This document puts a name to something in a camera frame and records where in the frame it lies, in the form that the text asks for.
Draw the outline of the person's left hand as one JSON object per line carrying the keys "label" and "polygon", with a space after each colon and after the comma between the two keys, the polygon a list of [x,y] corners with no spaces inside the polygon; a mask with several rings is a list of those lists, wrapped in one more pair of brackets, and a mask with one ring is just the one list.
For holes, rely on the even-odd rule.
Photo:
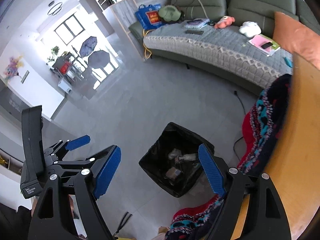
{"label": "person's left hand", "polygon": [[87,235],[84,230],[84,226],[82,224],[80,216],[76,213],[76,210],[74,209],[74,202],[73,202],[73,198],[71,197],[71,195],[69,195],[69,202],[70,202],[71,212],[72,212],[72,216],[73,216],[73,220],[74,220],[74,224],[75,224],[75,228],[76,228],[78,237],[80,239],[87,239]]}

